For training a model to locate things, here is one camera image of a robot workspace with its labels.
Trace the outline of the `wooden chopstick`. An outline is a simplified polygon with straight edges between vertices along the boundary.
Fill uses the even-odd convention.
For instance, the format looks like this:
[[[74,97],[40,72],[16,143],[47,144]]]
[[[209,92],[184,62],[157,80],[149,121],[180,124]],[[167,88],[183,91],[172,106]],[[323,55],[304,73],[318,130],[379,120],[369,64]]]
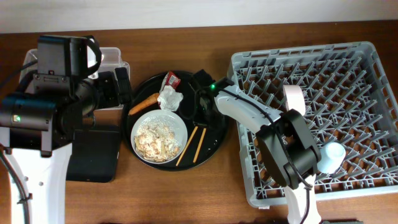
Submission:
[[[193,158],[193,163],[196,163],[196,161],[197,161],[197,159],[198,159],[198,155],[199,155],[199,153],[200,153],[200,149],[201,149],[201,147],[202,147],[203,140],[204,140],[205,135],[206,135],[206,131],[207,131],[207,129],[206,129],[206,128],[203,128],[203,131],[202,131],[201,137],[200,137],[200,141],[199,141],[199,143],[198,143],[198,146],[197,146],[197,149],[196,149],[196,152],[195,152],[195,156],[194,156],[194,158]]]
[[[189,139],[188,139],[188,141],[187,141],[187,143],[186,143],[186,145],[185,145],[185,147],[184,147],[184,149],[183,149],[183,151],[182,151],[182,153],[180,154],[180,156],[178,158],[178,161],[177,161],[177,163],[175,165],[176,167],[179,166],[179,164],[180,164],[180,162],[181,162],[186,150],[188,149],[188,147],[189,147],[189,145],[190,145],[190,143],[191,143],[191,141],[192,141],[192,139],[193,139],[193,137],[194,137],[194,135],[195,135],[197,130],[198,130],[198,126],[195,126],[193,131],[192,131],[192,133],[191,133],[191,135],[190,135],[190,137],[189,137]]]

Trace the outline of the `white napkin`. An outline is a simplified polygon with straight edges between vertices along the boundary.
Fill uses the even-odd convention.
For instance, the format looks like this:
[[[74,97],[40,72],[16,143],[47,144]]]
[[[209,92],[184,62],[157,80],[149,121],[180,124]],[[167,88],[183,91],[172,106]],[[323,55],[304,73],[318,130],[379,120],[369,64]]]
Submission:
[[[180,102],[183,100],[183,94],[176,92],[170,85],[164,86],[160,92],[157,101],[162,110],[175,112],[178,110]]]

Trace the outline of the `red snack wrapper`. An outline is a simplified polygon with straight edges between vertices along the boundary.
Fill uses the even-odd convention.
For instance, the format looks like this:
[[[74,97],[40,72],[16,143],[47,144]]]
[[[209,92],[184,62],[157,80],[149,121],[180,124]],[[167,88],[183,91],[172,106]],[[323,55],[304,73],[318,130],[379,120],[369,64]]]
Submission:
[[[169,71],[165,75],[164,79],[162,80],[161,88],[160,88],[160,93],[164,90],[165,86],[171,86],[174,90],[177,89],[181,82],[181,79],[179,79],[174,72]]]

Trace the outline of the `grey plate with food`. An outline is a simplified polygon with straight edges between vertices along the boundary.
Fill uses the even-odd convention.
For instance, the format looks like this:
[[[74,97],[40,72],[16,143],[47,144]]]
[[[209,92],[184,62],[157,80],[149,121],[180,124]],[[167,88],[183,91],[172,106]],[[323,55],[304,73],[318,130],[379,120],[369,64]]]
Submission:
[[[131,143],[134,149],[134,152],[137,153],[136,147],[134,144],[134,135],[136,134],[137,130],[139,129],[139,126],[151,122],[151,121],[156,121],[156,122],[162,122],[165,123],[166,125],[170,126],[171,130],[175,133],[175,138],[180,144],[180,151],[177,154],[177,156],[174,159],[177,159],[180,154],[182,153],[187,140],[188,140],[188,131],[187,127],[182,120],[180,116],[178,116],[176,113],[171,112],[171,111],[166,111],[166,110],[152,110],[150,112],[145,113],[143,116],[141,116],[137,121],[136,124],[133,126],[132,133],[131,133]],[[151,164],[165,164],[166,162],[160,162],[160,163],[155,163],[155,162],[150,162]]]

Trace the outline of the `orange carrot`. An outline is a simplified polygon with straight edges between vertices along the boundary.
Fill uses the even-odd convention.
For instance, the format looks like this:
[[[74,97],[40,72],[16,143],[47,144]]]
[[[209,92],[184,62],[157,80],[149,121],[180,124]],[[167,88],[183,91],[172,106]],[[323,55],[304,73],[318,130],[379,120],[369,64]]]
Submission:
[[[132,115],[142,111],[143,109],[145,109],[153,104],[156,104],[159,95],[160,95],[159,93],[154,93],[151,96],[149,96],[148,98],[146,98],[144,101],[138,103],[136,106],[133,106],[129,110],[128,115],[132,116]]]

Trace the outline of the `white pink bowl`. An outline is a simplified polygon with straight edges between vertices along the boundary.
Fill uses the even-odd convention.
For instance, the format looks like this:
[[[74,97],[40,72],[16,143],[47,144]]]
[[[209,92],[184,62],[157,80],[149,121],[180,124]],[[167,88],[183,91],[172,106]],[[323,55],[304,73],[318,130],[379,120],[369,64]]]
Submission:
[[[306,107],[302,89],[298,85],[284,85],[283,94],[286,110],[296,110],[305,116]]]

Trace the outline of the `light blue cup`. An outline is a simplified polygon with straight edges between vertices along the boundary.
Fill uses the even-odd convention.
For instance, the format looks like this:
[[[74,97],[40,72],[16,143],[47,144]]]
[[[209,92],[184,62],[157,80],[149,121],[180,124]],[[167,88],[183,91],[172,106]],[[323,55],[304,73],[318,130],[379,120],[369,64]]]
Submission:
[[[343,159],[345,158],[346,151],[342,144],[337,142],[329,142],[321,149],[321,160],[318,162],[317,167],[321,173],[332,174],[338,170]]]

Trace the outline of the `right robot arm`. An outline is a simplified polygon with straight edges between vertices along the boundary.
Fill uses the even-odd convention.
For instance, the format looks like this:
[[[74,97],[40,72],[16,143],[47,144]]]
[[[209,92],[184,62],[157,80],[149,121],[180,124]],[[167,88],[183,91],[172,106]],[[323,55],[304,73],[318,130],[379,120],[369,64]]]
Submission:
[[[289,223],[320,223],[313,185],[322,156],[304,120],[301,87],[283,85],[286,110],[281,111],[255,100],[227,77],[216,81],[200,70],[188,82],[195,91],[191,118],[216,127],[229,116],[255,134],[267,173],[284,190]]]

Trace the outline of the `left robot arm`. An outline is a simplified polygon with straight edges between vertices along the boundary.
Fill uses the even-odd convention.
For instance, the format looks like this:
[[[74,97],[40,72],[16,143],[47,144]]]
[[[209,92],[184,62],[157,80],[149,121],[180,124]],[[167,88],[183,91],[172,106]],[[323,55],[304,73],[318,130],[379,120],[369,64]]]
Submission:
[[[1,101],[11,222],[63,223],[67,181],[114,179],[121,130],[98,125],[95,112],[129,104],[131,84],[129,66],[110,55],[93,36],[43,35]]]

